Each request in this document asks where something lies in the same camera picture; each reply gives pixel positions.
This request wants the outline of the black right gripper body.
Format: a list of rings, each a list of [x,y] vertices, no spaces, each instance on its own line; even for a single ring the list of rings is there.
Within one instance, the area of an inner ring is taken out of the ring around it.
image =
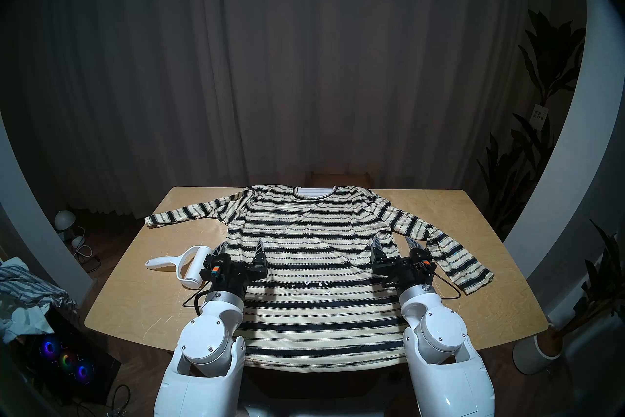
[[[386,277],[385,286],[390,284],[398,292],[413,286],[430,287],[436,270],[433,260],[409,257],[379,258],[371,262],[371,267],[374,274]]]

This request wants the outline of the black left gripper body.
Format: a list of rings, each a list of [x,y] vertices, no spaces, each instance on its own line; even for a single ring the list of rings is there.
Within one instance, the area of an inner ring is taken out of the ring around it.
[[[268,271],[253,270],[252,263],[217,261],[211,264],[210,293],[225,292],[245,296],[248,285],[267,276]]]

